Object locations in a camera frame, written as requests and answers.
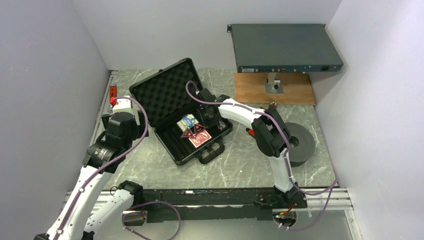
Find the poker chip roll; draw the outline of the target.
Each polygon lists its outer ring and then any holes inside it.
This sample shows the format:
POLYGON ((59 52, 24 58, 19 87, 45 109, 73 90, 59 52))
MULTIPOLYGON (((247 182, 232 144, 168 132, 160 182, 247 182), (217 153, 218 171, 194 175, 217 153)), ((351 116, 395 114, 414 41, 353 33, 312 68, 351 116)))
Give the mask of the poker chip roll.
POLYGON ((220 131, 223 131, 225 128, 227 127, 227 125, 222 121, 222 120, 220 120, 219 122, 218 122, 218 124, 217 124, 217 128, 220 130, 220 131))

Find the red all-in triangle button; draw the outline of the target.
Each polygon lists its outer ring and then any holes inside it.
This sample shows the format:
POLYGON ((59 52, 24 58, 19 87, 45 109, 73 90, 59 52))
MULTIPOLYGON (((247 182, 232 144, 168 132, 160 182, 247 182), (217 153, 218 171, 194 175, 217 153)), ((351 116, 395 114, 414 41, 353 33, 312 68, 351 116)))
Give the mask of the red all-in triangle button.
POLYGON ((197 123, 195 123, 194 124, 194 127, 193 127, 193 131, 194 131, 194 134, 195 135, 197 135, 197 134, 199 134, 199 133, 201 133, 202 131, 204 131, 206 129, 206 127, 205 126, 203 126, 203 125, 201 125, 201 124, 197 124, 197 123))

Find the blue playing card deck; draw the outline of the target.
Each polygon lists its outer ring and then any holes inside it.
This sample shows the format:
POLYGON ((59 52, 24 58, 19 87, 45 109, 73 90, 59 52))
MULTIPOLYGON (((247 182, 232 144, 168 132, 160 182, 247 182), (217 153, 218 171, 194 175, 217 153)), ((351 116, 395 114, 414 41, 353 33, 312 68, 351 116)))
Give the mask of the blue playing card deck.
POLYGON ((177 122, 177 125, 182 131, 185 131, 187 128, 192 129, 198 123, 199 121, 193 114, 186 114, 177 122))

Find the red playing card deck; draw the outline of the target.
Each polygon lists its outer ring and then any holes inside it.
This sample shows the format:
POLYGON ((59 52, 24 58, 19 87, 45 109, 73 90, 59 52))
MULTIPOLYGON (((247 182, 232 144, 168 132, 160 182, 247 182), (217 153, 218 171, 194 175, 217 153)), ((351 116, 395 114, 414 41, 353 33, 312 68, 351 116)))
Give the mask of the red playing card deck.
POLYGON ((202 130, 198 132, 195 136, 189 137, 188 140, 195 148, 199 148, 202 144, 206 143, 211 138, 211 135, 206 130, 202 130))

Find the black foam-lined carrying case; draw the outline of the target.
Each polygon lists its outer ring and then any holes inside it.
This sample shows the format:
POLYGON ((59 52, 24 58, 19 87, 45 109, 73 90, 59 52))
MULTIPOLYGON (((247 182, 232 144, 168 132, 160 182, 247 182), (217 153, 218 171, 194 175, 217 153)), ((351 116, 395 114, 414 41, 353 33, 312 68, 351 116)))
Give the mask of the black foam-lined carrying case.
POLYGON ((226 128, 220 131, 217 125, 205 127, 211 139, 200 147, 194 147, 189 138, 181 138, 183 131, 177 122, 184 115, 193 114, 198 124, 202 125, 200 103, 193 100, 188 93, 196 96, 196 91, 203 89, 190 58, 184 58, 160 69, 129 87, 131 96, 144 107, 148 123, 154 129, 156 137, 178 166, 188 163, 193 158, 197 158, 202 164, 214 160, 225 150, 223 138, 233 129, 233 124, 228 119, 221 118, 226 128))

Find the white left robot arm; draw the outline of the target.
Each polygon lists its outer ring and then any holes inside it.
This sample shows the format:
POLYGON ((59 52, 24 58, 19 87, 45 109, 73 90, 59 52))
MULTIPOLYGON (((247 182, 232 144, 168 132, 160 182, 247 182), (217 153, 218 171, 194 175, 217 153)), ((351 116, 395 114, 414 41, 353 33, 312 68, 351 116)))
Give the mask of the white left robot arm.
POLYGON ((126 209, 137 210, 144 203, 143 187, 132 181, 118 186, 110 200, 99 210, 92 210, 106 183, 136 144, 148 136, 147 114, 138 110, 114 110, 102 116, 103 132, 86 152, 83 166, 69 199, 57 220, 36 240, 99 240, 102 233, 126 209))

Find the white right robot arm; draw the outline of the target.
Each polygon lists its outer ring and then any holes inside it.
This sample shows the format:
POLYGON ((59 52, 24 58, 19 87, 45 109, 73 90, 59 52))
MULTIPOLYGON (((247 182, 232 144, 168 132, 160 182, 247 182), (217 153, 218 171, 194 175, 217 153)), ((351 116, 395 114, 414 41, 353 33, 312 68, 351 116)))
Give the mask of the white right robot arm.
POLYGON ((282 208, 289 207, 295 201, 295 194, 291 190, 297 187, 289 158, 290 137, 283 131, 285 125, 278 112, 272 116, 271 110, 252 108, 232 98, 204 101, 190 92, 187 94, 200 104, 216 105, 221 117, 236 121, 253 130, 257 147, 268 156, 271 164, 274 186, 279 190, 275 194, 276 203, 282 208))

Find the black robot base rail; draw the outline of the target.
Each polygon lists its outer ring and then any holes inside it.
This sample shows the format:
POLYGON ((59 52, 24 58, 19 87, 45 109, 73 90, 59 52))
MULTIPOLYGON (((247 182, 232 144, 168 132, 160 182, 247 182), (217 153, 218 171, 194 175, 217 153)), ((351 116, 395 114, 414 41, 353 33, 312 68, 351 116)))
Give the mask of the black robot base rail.
POLYGON ((144 189, 136 193, 131 210, 147 223, 164 221, 271 221, 278 211, 307 208, 306 196, 296 189, 281 193, 275 187, 144 189))

